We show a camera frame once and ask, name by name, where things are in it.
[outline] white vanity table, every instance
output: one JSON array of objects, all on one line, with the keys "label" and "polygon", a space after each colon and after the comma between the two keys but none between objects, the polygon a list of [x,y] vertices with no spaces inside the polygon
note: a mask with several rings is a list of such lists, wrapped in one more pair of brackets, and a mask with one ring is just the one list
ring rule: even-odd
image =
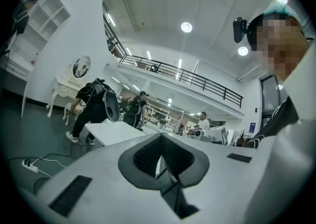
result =
[{"label": "white vanity table", "polygon": [[74,85],[70,82],[69,79],[65,79],[62,77],[56,77],[57,81],[57,87],[54,89],[53,95],[51,96],[50,103],[46,105],[46,109],[49,109],[49,113],[47,115],[48,118],[50,118],[54,101],[57,95],[60,95],[62,97],[70,97],[74,99],[78,93],[78,91],[84,87],[84,85]]},{"label": "white vanity table", "polygon": [[62,97],[68,96],[74,99],[78,91],[86,85],[87,83],[86,77],[88,75],[87,72],[90,68],[90,65],[91,65],[90,57],[83,56],[82,58],[78,59],[76,62],[69,65],[65,75],[56,76],[57,86],[53,90],[50,103],[46,105],[46,108],[49,109],[49,113],[47,115],[48,118],[50,118],[51,116],[53,106],[54,106],[54,101],[57,95],[60,95]]}]

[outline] black cap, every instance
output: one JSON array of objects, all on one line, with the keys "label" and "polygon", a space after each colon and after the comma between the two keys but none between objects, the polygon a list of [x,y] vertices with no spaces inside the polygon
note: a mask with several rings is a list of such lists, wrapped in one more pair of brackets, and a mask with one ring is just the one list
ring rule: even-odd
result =
[{"label": "black cap", "polygon": [[141,92],[139,93],[139,96],[142,96],[142,95],[149,96],[149,95],[146,94],[146,92],[144,92],[144,91],[141,91]]}]

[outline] railing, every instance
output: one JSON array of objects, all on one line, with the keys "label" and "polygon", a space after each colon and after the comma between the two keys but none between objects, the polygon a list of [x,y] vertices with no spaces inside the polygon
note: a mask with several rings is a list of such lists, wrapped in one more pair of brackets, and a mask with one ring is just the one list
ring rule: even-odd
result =
[{"label": "railing", "polygon": [[243,97],[236,92],[213,82],[203,76],[197,75],[185,69],[180,69],[175,66],[156,61],[149,60],[143,57],[125,55],[120,61],[122,64],[132,65],[144,70],[148,70],[160,75],[167,76],[177,81],[186,82],[200,87],[202,90],[210,91],[221,96],[224,100],[229,100],[241,108],[241,101]]},{"label": "railing", "polygon": [[103,14],[103,24],[105,35],[107,36],[108,49],[110,53],[120,62],[126,55],[126,51],[120,43],[119,39],[115,35],[111,26],[109,25],[106,17]]}]

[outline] window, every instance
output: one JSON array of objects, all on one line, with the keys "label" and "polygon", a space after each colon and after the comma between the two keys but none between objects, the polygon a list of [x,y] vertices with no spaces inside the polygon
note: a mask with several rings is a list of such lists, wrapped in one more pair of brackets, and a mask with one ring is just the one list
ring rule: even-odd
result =
[{"label": "window", "polygon": [[269,122],[274,110],[288,97],[283,85],[276,76],[269,76],[261,81],[262,119],[261,129]]}]

